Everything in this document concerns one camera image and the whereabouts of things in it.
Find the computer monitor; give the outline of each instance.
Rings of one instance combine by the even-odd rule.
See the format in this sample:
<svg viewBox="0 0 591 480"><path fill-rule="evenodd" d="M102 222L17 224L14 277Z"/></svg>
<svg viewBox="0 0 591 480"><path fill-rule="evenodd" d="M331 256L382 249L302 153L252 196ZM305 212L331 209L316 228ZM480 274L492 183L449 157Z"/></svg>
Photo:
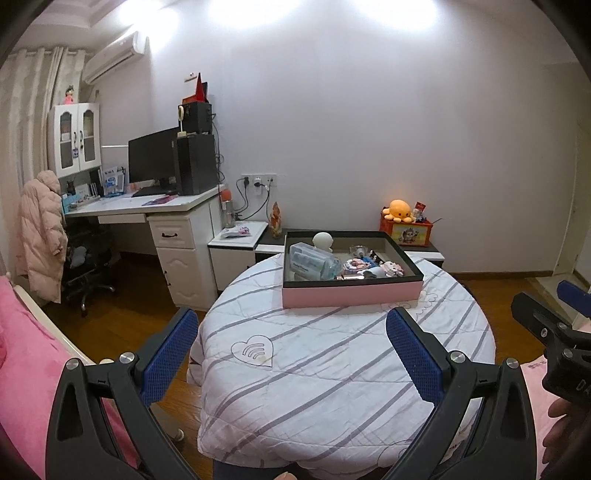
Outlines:
<svg viewBox="0 0 591 480"><path fill-rule="evenodd" d="M170 184L174 177L173 140L179 127L169 128L129 141L129 181L158 180L160 185L146 187L134 197L172 193L176 188Z"/></svg>

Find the orange octopus plush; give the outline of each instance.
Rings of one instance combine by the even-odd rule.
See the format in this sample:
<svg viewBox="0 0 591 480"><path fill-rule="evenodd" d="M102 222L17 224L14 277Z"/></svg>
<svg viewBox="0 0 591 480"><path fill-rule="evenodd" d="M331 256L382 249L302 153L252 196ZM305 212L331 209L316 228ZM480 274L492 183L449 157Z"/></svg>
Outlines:
<svg viewBox="0 0 591 480"><path fill-rule="evenodd" d="M414 222L410 205L403 200L394 200L390 203L390 208L385 208L382 213L386 216L386 220L393 220L396 223Z"/></svg>

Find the air conditioner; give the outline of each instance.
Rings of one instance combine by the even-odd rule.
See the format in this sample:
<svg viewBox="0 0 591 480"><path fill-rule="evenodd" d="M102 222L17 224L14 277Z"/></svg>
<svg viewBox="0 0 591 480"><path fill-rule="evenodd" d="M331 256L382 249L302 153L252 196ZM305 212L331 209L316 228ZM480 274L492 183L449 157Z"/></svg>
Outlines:
<svg viewBox="0 0 591 480"><path fill-rule="evenodd" d="M139 31L115 40L92 57L82 71L82 79L93 85L110 72L144 56L146 36Z"/></svg>

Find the human hand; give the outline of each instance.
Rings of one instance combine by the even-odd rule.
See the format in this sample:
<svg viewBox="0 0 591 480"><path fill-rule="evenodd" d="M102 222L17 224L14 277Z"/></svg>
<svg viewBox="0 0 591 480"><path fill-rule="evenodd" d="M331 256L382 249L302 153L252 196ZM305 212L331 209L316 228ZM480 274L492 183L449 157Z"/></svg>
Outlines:
<svg viewBox="0 0 591 480"><path fill-rule="evenodd" d="M577 407L563 398L552 403L548 409L548 416L551 419L562 418L554 424L542 442L542 445L546 447L542 463L550 463L562 456L569 444L580 433L587 414L587 410Z"/></svg>

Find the small bottle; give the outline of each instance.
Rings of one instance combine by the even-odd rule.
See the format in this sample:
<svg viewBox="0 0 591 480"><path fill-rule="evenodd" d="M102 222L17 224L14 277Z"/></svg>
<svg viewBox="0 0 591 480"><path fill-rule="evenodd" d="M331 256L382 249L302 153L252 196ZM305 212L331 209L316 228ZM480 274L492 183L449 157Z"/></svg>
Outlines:
<svg viewBox="0 0 591 480"><path fill-rule="evenodd" d="M225 189L220 193L222 202L222 228L232 228L236 225L234 221L234 204L232 203L232 192Z"/></svg>

